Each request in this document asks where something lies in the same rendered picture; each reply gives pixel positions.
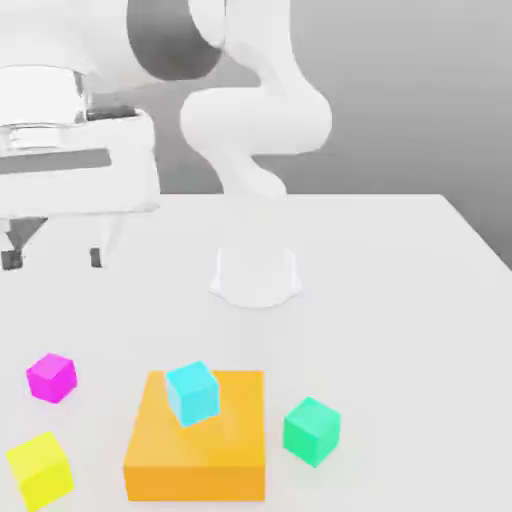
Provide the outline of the large orange box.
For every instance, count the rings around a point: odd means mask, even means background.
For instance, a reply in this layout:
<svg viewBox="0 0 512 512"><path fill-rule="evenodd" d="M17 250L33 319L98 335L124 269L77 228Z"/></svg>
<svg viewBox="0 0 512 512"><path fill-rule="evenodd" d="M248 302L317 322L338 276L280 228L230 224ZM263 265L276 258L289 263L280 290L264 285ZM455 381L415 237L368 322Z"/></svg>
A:
<svg viewBox="0 0 512 512"><path fill-rule="evenodd" d="M183 428L162 371L146 379L123 464L130 501L263 501L264 374L216 371L220 414Z"/></svg>

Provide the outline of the small yellow cube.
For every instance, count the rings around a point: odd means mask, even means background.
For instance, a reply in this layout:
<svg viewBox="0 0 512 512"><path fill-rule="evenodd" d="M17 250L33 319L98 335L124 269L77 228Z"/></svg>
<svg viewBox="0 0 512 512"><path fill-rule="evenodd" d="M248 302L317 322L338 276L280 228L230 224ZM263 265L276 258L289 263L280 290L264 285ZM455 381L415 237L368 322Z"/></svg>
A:
<svg viewBox="0 0 512 512"><path fill-rule="evenodd" d="M6 458L27 512L37 512L74 489L68 457L52 432L9 449Z"/></svg>

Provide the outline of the small magenta cube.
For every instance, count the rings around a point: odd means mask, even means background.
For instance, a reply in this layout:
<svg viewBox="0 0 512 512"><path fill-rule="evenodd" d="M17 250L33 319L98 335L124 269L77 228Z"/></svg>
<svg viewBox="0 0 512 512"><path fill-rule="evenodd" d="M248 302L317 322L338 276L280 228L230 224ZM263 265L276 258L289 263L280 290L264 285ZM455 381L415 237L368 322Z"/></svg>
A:
<svg viewBox="0 0 512 512"><path fill-rule="evenodd" d="M72 359L47 353L26 370L31 394L40 400L58 404L77 386Z"/></svg>

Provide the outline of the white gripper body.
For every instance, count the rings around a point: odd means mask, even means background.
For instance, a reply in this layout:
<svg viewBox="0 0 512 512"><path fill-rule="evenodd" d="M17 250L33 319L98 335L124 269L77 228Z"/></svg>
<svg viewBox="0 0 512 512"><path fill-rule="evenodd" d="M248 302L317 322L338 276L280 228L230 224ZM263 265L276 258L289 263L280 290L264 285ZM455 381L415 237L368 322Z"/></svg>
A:
<svg viewBox="0 0 512 512"><path fill-rule="evenodd" d="M160 184L151 117L0 129L0 218L153 211Z"/></svg>

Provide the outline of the small cyan cube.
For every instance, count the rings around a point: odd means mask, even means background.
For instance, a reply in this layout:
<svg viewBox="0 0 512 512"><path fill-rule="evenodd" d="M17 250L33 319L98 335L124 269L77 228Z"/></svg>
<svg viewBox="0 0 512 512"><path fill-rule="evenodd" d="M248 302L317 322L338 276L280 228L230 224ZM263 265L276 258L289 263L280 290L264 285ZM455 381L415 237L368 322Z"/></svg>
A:
<svg viewBox="0 0 512 512"><path fill-rule="evenodd" d="M166 372L164 381L169 407L181 427L219 415L219 383L202 361Z"/></svg>

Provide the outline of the small green cube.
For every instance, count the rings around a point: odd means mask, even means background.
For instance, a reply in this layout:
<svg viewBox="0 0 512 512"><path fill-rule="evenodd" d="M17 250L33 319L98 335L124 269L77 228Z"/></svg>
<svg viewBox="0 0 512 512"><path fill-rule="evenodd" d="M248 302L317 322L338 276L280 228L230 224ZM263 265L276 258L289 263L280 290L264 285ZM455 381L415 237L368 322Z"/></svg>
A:
<svg viewBox="0 0 512 512"><path fill-rule="evenodd" d="M341 414L306 397L284 417L283 447L316 468L337 447Z"/></svg>

